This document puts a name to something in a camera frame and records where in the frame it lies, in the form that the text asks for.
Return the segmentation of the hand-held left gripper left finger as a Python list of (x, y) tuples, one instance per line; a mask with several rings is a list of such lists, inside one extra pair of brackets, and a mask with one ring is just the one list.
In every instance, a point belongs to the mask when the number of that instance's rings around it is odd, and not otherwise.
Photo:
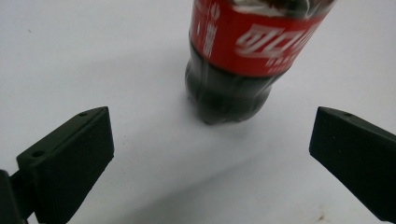
[(114, 158), (109, 109), (83, 111), (17, 157), (33, 184), (35, 214), (44, 224), (66, 224)]

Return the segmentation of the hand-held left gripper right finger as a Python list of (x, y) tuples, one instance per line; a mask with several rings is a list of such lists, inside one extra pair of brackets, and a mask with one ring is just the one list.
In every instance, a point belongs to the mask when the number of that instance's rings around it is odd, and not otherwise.
[(309, 153), (378, 219), (396, 223), (396, 135), (345, 111), (318, 108)]

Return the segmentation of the cola bottle with red label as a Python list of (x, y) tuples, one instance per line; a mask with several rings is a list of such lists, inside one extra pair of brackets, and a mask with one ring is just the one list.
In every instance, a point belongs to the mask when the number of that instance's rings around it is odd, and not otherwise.
[(207, 124), (255, 116), (337, 0), (193, 0), (189, 98)]

